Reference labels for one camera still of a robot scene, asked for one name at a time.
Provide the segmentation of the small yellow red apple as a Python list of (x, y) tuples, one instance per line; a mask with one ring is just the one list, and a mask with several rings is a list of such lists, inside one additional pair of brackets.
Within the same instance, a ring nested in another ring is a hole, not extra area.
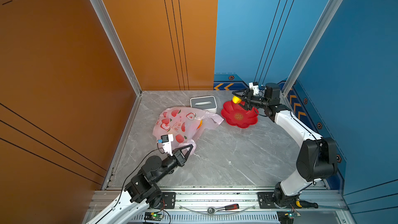
[(239, 103), (242, 102), (242, 99), (239, 98), (238, 96), (233, 96), (232, 101), (233, 101), (234, 104), (239, 104)]

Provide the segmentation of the pink printed plastic bag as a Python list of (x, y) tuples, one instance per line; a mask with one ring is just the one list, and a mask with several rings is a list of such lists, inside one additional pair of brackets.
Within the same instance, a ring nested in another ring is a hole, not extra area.
[(196, 141), (205, 129), (216, 129), (224, 119), (208, 111), (191, 107), (172, 107), (163, 111), (153, 128), (153, 136), (160, 139), (162, 135), (172, 134), (172, 150), (189, 144), (193, 145), (194, 152)]

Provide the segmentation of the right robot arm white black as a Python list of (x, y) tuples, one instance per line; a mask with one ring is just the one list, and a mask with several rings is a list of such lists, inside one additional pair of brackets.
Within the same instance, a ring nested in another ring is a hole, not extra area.
[(273, 194), (265, 198), (278, 208), (318, 208), (316, 203), (301, 202), (300, 193), (338, 171), (337, 145), (302, 123), (280, 99), (278, 84), (268, 83), (260, 93), (258, 83), (232, 92), (233, 103), (247, 111), (264, 110), (264, 115), (282, 127), (299, 145), (296, 170), (276, 184)]

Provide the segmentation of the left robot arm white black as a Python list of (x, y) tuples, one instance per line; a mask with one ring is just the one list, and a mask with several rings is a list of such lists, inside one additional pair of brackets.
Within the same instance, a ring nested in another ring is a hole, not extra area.
[(187, 162), (193, 145), (172, 151), (165, 159), (147, 158), (143, 166), (122, 188), (119, 196), (93, 217), (89, 224), (127, 224), (141, 212), (161, 205), (163, 192), (157, 183)]

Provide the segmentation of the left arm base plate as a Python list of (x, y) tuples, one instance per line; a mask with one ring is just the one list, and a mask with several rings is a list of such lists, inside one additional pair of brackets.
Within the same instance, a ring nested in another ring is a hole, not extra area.
[(176, 203), (176, 192), (162, 192), (157, 209), (174, 209)]

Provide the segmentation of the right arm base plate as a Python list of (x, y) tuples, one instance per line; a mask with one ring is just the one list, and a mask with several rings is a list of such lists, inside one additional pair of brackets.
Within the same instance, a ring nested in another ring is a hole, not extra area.
[(286, 208), (295, 205), (299, 200), (299, 196), (285, 196), (279, 191), (275, 192), (259, 192), (257, 193), (259, 206), (261, 209), (266, 208)]

